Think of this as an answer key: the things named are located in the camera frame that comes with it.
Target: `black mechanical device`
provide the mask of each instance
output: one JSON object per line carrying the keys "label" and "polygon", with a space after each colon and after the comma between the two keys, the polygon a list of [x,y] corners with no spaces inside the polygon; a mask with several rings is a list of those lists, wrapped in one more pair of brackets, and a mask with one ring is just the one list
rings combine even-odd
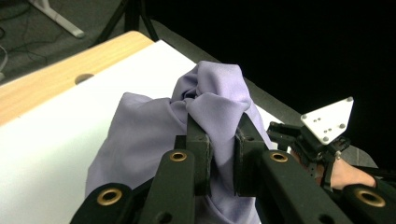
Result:
{"label": "black mechanical device", "polygon": [[[157,173],[136,189],[109,183],[94,190],[71,224],[194,223],[194,197],[209,195],[210,139],[189,116],[187,134],[176,136],[175,148],[163,154]],[[396,199],[363,185],[332,191],[333,160],[349,146],[337,137],[321,144],[305,126],[272,122],[270,150],[247,114],[235,133],[235,196],[256,197],[262,223],[395,223]],[[291,147],[308,172],[288,152]],[[316,164],[326,167],[324,181],[314,181]]]}

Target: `cloth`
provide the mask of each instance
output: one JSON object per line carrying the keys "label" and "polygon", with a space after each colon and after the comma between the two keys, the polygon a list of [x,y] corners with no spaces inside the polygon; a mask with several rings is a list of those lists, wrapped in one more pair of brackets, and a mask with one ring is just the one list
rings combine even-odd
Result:
{"label": "cloth", "polygon": [[196,197],[196,223],[259,223],[255,199],[233,192],[234,135],[243,113],[273,147],[236,64],[199,62],[179,78],[172,98],[124,93],[89,168],[86,196],[106,183],[134,189],[154,177],[176,135],[186,134],[188,113],[208,134],[214,153],[212,195]]}

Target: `white metal leg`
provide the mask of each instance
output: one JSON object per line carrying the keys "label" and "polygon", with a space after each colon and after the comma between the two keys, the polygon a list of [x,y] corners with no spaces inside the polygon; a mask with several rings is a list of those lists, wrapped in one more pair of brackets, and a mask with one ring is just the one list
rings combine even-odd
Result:
{"label": "white metal leg", "polygon": [[61,25],[65,30],[70,32],[76,38],[82,38],[85,36],[85,33],[77,28],[73,23],[65,19],[58,12],[53,10],[50,7],[49,0],[29,0],[29,2],[50,17],[53,21],[56,21],[59,25]]}

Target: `brass grommet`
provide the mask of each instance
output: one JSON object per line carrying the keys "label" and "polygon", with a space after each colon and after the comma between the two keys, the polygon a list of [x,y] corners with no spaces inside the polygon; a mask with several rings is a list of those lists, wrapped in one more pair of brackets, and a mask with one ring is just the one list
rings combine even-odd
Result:
{"label": "brass grommet", "polygon": [[97,202],[100,205],[108,206],[113,203],[116,203],[122,196],[122,192],[119,189],[111,188],[111,189],[104,189],[100,192]]}
{"label": "brass grommet", "polygon": [[374,207],[384,207],[385,200],[378,194],[371,192],[367,189],[355,189],[354,191],[356,197],[362,202],[367,203]]}
{"label": "brass grommet", "polygon": [[288,160],[288,158],[280,153],[272,153],[271,154],[271,159],[274,161],[279,161],[279,162],[285,162]]}
{"label": "brass grommet", "polygon": [[184,161],[187,158],[187,154],[184,152],[174,152],[170,156],[171,161]]}

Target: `wooden table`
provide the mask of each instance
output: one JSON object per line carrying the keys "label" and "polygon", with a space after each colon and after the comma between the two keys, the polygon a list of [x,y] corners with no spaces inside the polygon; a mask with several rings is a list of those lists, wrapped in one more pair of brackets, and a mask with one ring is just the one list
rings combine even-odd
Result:
{"label": "wooden table", "polygon": [[109,66],[151,45],[148,37],[132,31],[0,86],[0,125],[76,86]]}

